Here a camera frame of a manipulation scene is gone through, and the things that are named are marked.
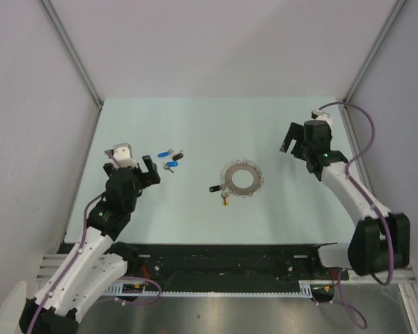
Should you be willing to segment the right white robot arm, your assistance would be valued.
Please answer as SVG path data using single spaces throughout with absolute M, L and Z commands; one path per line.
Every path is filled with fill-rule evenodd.
M 307 270 L 324 279 L 333 267 L 352 269 L 359 276 L 406 268 L 410 263 L 410 220 L 394 213 L 358 182 L 346 156 L 331 149 L 332 130 L 325 120 L 291 123 L 280 150 L 303 160 L 309 173 L 339 200 L 355 231 L 348 244 L 326 244 L 309 259 Z

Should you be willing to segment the yellow tag key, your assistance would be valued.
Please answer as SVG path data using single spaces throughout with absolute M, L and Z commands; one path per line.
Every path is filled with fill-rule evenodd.
M 229 205 L 229 197 L 230 197 L 230 194 L 228 192 L 221 193 L 222 205 L 223 206 L 226 207 L 226 206 Z

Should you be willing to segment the metal disc with keyrings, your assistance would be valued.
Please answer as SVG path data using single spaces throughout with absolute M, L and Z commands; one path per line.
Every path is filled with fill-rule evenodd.
M 251 197 L 264 184 L 262 170 L 253 161 L 236 160 L 227 164 L 221 173 L 220 189 L 224 193 L 242 198 Z

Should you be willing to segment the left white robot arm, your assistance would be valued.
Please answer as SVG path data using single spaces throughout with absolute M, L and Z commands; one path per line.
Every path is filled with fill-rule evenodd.
M 159 184 L 160 175 L 148 155 L 142 158 L 146 171 L 130 154 L 110 150 L 109 155 L 105 190 L 85 206 L 79 241 L 42 289 L 26 300 L 19 320 L 23 333 L 76 333 L 111 284 L 140 270 L 137 249 L 117 239 L 144 189 Z

